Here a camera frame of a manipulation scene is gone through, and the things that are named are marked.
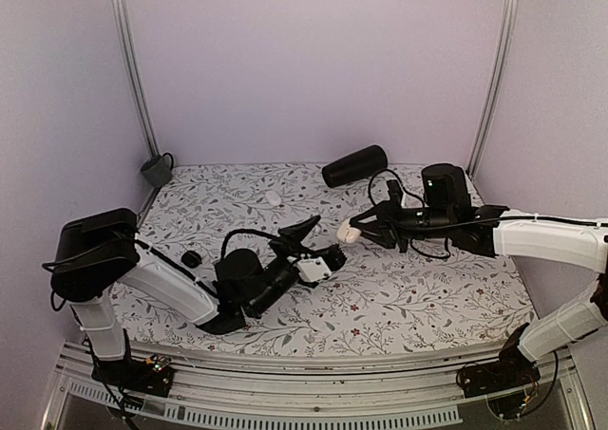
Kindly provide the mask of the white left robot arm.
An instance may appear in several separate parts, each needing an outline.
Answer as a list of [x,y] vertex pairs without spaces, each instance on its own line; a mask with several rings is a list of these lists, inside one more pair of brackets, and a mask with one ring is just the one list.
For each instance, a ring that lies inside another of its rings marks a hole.
[[251,230],[268,240],[274,259],[262,265],[252,250],[221,249],[211,285],[193,274],[196,259],[180,264],[141,236],[126,208],[67,223],[54,260],[42,267],[50,274],[51,296],[70,305],[105,372],[131,386],[141,378],[141,366],[127,354],[128,338],[110,304],[116,283],[164,303],[205,333],[232,333],[260,318],[292,286],[314,288],[345,265],[336,244],[318,250],[304,245],[319,220],[315,215],[276,234]]

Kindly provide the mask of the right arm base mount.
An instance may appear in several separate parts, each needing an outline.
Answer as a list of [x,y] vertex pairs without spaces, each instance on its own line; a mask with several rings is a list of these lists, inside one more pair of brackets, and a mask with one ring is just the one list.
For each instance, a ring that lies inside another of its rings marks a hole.
[[527,360],[518,349],[528,326],[528,323],[523,324],[508,337],[496,361],[465,365],[456,373],[456,384],[466,398],[533,384],[541,378],[535,362]]

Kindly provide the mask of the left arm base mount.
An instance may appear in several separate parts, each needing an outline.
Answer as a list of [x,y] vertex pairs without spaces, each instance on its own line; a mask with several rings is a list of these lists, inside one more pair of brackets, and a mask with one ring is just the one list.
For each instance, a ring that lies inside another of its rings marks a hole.
[[171,359],[153,354],[145,360],[134,360],[129,353],[119,361],[97,361],[92,379],[113,385],[121,391],[133,391],[167,398],[175,376]]

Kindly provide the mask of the white earbud charging case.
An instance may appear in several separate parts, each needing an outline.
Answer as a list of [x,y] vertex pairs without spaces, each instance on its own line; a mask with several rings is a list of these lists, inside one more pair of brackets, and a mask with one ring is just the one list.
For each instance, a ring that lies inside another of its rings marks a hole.
[[354,228],[350,220],[344,220],[336,231],[336,238],[339,242],[347,245],[355,244],[361,236],[361,231]]

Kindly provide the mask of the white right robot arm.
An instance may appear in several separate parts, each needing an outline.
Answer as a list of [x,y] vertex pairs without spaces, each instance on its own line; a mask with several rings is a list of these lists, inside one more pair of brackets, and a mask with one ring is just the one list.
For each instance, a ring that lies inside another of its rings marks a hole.
[[473,206],[462,168],[433,164],[421,172],[424,203],[405,208],[399,180],[388,181],[389,197],[342,223],[347,244],[368,239],[401,252],[414,239],[442,238],[479,256],[529,257],[593,271],[597,279],[578,296],[509,336],[491,368],[491,380],[510,388],[528,366],[607,324],[607,222],[530,214],[503,205]]

